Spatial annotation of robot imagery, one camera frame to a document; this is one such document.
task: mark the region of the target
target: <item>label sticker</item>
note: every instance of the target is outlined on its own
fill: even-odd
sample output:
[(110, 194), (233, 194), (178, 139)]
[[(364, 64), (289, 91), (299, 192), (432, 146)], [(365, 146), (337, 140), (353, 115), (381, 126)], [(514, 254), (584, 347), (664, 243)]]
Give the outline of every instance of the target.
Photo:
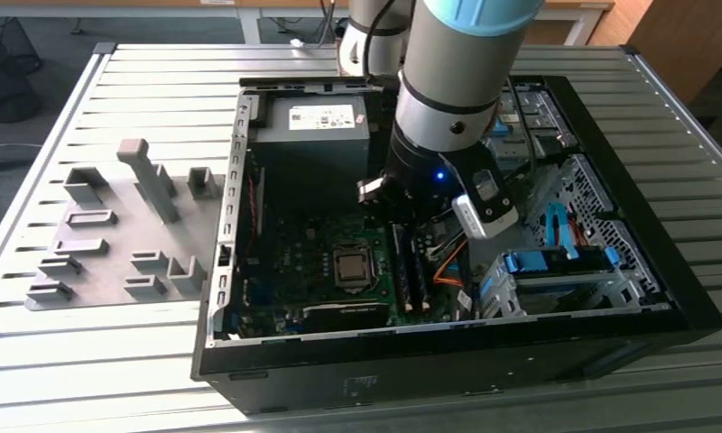
[(465, 295), (465, 292), (463, 290), (460, 290), (457, 293), (457, 302), (459, 302), (459, 305), (461, 305), (465, 310), (471, 311), (471, 305), (472, 305), (471, 297)]
[(293, 106), (288, 110), (288, 129), (353, 128), (352, 106)]
[(516, 124), (519, 122), (519, 115), (500, 115), (500, 122), (504, 124)]

